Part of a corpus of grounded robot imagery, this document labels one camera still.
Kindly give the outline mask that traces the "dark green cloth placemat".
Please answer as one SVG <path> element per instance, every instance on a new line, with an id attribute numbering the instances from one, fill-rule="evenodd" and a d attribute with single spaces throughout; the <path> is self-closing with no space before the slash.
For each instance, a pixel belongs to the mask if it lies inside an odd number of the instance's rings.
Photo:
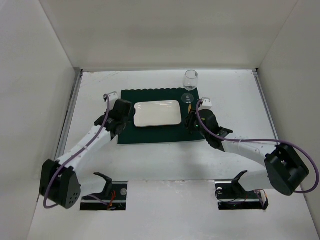
<path id="1" fill-rule="evenodd" d="M 139 102 L 153 102 L 176 100 L 180 104 L 182 119 L 188 115 L 188 105 L 183 103 L 182 95 L 187 90 L 184 88 L 160 88 L 160 89 L 126 89 L 121 91 L 121 99 L 131 102 L 133 105 Z M 138 128 L 134 126 L 134 110 L 130 111 L 128 123 L 124 131 L 118 136 L 119 145 L 131 144 L 157 144 L 201 141 L 204 137 L 195 132 L 190 134 L 183 123 L 172 126 L 153 126 Z"/>

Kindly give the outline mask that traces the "clear wine glass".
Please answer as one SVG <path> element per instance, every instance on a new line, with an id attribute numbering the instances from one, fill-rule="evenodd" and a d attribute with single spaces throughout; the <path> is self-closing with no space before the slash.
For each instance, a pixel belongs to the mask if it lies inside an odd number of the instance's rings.
<path id="1" fill-rule="evenodd" d="M 198 86 L 198 72 L 193 69 L 187 70 L 184 74 L 182 85 L 183 88 L 187 90 L 187 93 L 181 96 L 181 100 L 185 104 L 191 104 L 194 101 L 194 96 L 191 94 L 191 91 L 195 90 Z"/>

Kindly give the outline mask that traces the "white rectangular plate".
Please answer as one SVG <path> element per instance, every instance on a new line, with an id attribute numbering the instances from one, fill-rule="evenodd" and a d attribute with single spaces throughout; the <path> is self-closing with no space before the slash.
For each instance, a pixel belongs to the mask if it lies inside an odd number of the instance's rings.
<path id="1" fill-rule="evenodd" d="M 176 126 L 181 122 L 177 100 L 137 102 L 134 105 L 133 123 L 137 128 Z"/>

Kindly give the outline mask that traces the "gold knife dark handle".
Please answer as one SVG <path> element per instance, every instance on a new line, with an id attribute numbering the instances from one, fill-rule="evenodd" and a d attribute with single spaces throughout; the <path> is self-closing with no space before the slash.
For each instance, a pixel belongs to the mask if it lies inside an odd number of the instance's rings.
<path id="1" fill-rule="evenodd" d="M 192 109 L 193 109 L 193 108 L 192 108 L 192 105 L 189 104 L 189 105 L 188 105 L 188 114 L 192 111 Z"/>

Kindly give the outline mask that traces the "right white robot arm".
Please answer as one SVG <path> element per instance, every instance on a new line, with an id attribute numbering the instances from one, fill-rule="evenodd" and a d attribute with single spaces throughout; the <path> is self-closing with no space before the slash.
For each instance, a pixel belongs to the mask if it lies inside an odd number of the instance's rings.
<path id="1" fill-rule="evenodd" d="M 274 189 L 282 195 L 291 196 L 310 173 L 288 143 L 274 143 L 272 139 L 242 139 L 232 130 L 219 126 L 216 116 L 209 109 L 190 109 L 183 123 L 188 132 L 199 132 L 212 148 L 263 166 L 262 171 L 249 173 L 244 170 L 237 178 L 239 185 L 248 192 Z"/>

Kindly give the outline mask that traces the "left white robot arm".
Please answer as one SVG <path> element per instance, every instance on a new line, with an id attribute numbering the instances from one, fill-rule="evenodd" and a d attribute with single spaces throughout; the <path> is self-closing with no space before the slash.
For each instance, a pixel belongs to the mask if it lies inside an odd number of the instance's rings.
<path id="1" fill-rule="evenodd" d="M 99 202 L 103 198 L 115 198 L 110 177 L 95 172 L 94 175 L 101 178 L 99 181 L 84 183 L 78 179 L 94 154 L 126 128 L 132 103 L 118 98 L 110 99 L 109 95 L 106 96 L 106 102 L 106 112 L 94 122 L 79 143 L 58 159 L 48 159 L 42 165 L 39 193 L 43 196 L 45 209 L 57 206 L 70 209 L 82 197 L 91 197 Z"/>

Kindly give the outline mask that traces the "left aluminium rail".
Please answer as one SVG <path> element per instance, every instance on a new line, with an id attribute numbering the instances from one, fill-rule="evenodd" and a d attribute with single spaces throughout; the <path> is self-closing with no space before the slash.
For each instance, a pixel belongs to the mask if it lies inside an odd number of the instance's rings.
<path id="1" fill-rule="evenodd" d="M 57 159 L 58 157 L 62 156 L 63 153 L 65 152 L 66 144 L 67 144 L 67 140 L 68 140 L 68 135 L 69 135 L 70 127 L 71 127 L 71 123 L 72 123 L 72 118 L 74 115 L 76 102 L 77 102 L 78 94 L 80 91 L 80 86 L 81 86 L 82 77 L 83 77 L 83 69 L 75 67 L 74 71 L 75 71 L 75 78 L 74 78 L 73 86 L 71 89 L 70 98 L 69 98 L 69 102 L 68 102 L 68 106 L 67 106 L 67 111 L 65 114 L 63 127 L 62 127 L 61 134 L 59 137 L 59 142 L 58 142 L 58 146 L 57 146 L 57 149 L 55 152 L 54 159 Z"/>

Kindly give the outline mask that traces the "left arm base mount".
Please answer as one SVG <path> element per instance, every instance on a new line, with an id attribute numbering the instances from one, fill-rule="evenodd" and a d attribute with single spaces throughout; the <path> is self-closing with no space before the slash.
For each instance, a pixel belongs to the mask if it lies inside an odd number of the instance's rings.
<path id="1" fill-rule="evenodd" d="M 127 208 L 127 181 L 113 181 L 112 178 L 95 172 L 95 180 L 84 185 L 80 211 L 125 211 Z"/>

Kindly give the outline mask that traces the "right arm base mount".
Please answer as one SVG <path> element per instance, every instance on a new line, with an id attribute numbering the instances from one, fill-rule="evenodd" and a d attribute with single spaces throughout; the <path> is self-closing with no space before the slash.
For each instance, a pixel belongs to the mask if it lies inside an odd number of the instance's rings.
<path id="1" fill-rule="evenodd" d="M 240 184 L 240 179 L 248 171 L 240 172 L 232 179 L 219 179 L 215 181 L 214 195 L 219 210 L 263 210 L 269 206 L 268 196 L 263 189 L 246 191 Z"/>

